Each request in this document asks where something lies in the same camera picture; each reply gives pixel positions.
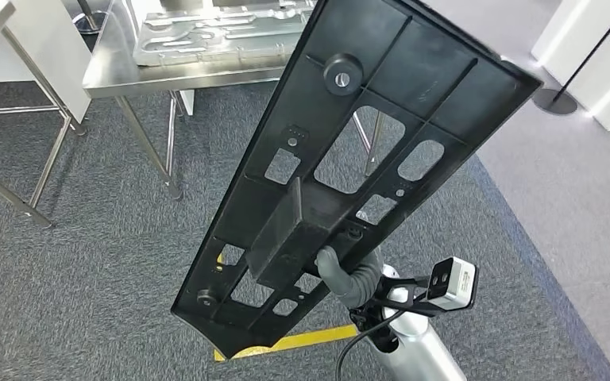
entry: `gray carpet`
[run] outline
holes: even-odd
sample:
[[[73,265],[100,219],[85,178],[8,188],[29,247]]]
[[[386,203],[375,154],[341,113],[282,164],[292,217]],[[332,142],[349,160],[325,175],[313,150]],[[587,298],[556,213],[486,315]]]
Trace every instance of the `gray carpet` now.
[[[197,92],[195,116],[177,125],[180,202],[168,198],[110,99],[92,102],[88,135],[69,136],[52,173],[41,210],[55,229],[38,229],[0,199],[0,379],[332,379],[344,341],[219,364],[169,314],[273,87]],[[29,84],[7,90],[0,102],[43,102]],[[168,98],[132,101],[164,153]],[[28,198],[60,123],[55,114],[0,117],[0,179]],[[332,164],[360,175],[361,143],[352,129],[345,134]],[[433,319],[469,379],[610,379],[572,344],[480,176],[473,158],[382,245],[386,261],[405,275],[452,255],[480,266],[475,308]],[[347,322],[327,298],[294,331]],[[363,345],[343,374],[389,379]]]

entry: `black plastic panel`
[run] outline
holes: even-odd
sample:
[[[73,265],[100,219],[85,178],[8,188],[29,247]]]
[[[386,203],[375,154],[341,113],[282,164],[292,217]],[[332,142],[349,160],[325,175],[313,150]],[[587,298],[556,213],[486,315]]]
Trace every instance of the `black plastic panel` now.
[[[316,275],[322,245],[337,249],[344,268],[356,266],[540,86],[419,2],[320,0],[172,312],[224,356],[272,346],[328,293],[323,283],[309,294],[293,286],[304,272]],[[362,106],[405,133],[355,193],[343,194],[314,171]],[[442,158],[421,179],[401,178],[398,167],[426,140],[443,146]],[[300,160],[286,184],[264,177],[280,148]],[[377,225],[356,217],[373,195],[396,202]],[[234,266],[217,264],[226,244],[245,250]],[[249,268],[273,288],[260,307],[230,297]],[[273,312],[282,299],[298,305],[288,316]]]

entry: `white wall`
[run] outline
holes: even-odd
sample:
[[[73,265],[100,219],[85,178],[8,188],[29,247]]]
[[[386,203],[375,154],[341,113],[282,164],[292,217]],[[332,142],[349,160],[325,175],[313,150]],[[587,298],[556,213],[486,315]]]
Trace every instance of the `white wall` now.
[[[532,55],[565,83],[609,27],[610,0],[564,0]],[[606,101],[610,98],[610,36],[572,82],[569,93],[610,129],[610,101]]]

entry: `gray flexible hose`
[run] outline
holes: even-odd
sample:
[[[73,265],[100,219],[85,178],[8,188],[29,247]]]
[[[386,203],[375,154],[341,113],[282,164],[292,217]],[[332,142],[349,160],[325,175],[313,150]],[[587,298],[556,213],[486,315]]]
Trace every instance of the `gray flexible hose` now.
[[[382,260],[376,251],[368,254],[352,274],[340,268],[338,256],[330,246],[319,250],[315,264],[324,283],[347,308],[357,308],[366,303],[373,296],[382,275]]]

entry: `camera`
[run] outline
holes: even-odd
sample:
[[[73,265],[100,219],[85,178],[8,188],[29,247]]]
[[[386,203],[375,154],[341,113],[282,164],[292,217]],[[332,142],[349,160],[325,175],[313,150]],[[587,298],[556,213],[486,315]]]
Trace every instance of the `camera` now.
[[[444,310],[459,310],[473,303],[477,268],[456,256],[438,262],[431,271],[427,301]]]

